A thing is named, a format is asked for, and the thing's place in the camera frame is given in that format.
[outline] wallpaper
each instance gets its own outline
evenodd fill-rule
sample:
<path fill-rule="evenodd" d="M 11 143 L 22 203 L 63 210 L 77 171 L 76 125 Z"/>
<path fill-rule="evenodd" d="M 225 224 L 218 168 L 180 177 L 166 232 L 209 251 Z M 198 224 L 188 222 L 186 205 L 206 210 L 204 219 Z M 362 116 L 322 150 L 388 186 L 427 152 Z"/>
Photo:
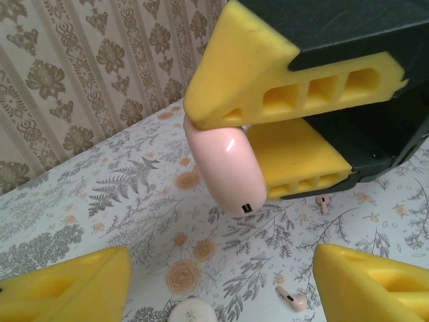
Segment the wallpaper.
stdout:
<path fill-rule="evenodd" d="M 180 100 L 225 2 L 0 1 L 0 195 Z"/>

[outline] yellow foam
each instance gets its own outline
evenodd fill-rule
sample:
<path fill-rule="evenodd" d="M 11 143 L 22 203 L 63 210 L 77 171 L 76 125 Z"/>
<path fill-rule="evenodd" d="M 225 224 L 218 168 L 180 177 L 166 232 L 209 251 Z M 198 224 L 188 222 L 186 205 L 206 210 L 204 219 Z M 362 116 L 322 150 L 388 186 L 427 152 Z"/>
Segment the yellow foam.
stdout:
<path fill-rule="evenodd" d="M 304 119 L 252 125 L 246 135 L 268 199 L 326 189 L 352 173 L 351 165 Z"/>
<path fill-rule="evenodd" d="M 387 52 L 291 72 L 299 53 L 229 1 L 186 91 L 186 113 L 200 129 L 270 123 L 387 101 L 406 84 Z"/>
<path fill-rule="evenodd" d="M 429 270 L 319 245 L 314 278 L 328 322 L 428 322 Z"/>
<path fill-rule="evenodd" d="M 130 279 L 116 247 L 3 280 L 0 322 L 120 322 Z"/>

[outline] white surface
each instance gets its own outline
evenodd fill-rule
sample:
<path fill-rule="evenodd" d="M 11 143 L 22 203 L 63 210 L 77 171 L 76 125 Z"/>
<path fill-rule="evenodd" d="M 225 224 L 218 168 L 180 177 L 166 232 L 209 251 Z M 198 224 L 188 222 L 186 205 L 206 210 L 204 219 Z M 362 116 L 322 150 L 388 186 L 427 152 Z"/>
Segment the white surface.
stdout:
<path fill-rule="evenodd" d="M 173 104 L 0 197 L 0 279 L 128 245 L 133 280 L 124 322 L 165 322 L 190 295 L 212 305 L 220 322 L 323 322 L 312 276 L 317 244 L 429 268 L 428 144 L 383 178 L 330 195 L 326 215 L 310 197 L 233 219 L 194 169 L 183 116 L 181 102 Z M 217 245 L 212 256 L 199 243 L 206 239 Z M 195 249 L 210 258 L 197 261 Z M 198 272 L 183 295 L 166 286 L 181 260 Z M 295 313 L 275 291 L 279 284 L 305 293 L 309 309 Z"/>

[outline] tablecloth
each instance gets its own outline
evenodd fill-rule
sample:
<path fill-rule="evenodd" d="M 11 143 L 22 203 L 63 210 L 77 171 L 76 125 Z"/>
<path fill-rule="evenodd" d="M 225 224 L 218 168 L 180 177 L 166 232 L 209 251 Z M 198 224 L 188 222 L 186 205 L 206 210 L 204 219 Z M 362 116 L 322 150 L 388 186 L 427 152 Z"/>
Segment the tablecloth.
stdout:
<path fill-rule="evenodd" d="M 381 178 L 270 201 L 235 219 L 210 197 L 182 128 L 182 101 L 0 197 L 0 280 L 110 246 L 133 263 L 125 322 L 164 322 L 188 297 L 220 322 L 326 321 L 314 249 L 332 243 L 429 267 L 429 144 Z M 276 294 L 301 292 L 295 313 Z"/>

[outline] earbud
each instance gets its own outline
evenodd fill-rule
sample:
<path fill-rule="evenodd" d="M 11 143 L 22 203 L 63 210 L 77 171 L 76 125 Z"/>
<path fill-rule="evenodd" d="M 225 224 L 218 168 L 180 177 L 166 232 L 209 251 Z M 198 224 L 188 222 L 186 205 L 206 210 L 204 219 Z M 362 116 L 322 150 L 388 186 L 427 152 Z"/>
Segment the earbud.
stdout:
<path fill-rule="evenodd" d="M 316 202 L 320 205 L 320 207 L 322 207 L 322 214 L 326 215 L 328 213 L 330 198 L 327 196 L 318 196 L 316 197 Z"/>
<path fill-rule="evenodd" d="M 199 130 L 185 115 L 186 139 L 214 201 L 236 217 L 251 215 L 267 200 L 261 168 L 241 127 Z"/>
<path fill-rule="evenodd" d="M 307 309 L 307 298 L 304 295 L 297 294 L 292 296 L 281 286 L 277 286 L 275 290 L 283 297 L 283 299 L 290 304 L 290 306 L 297 312 Z"/>

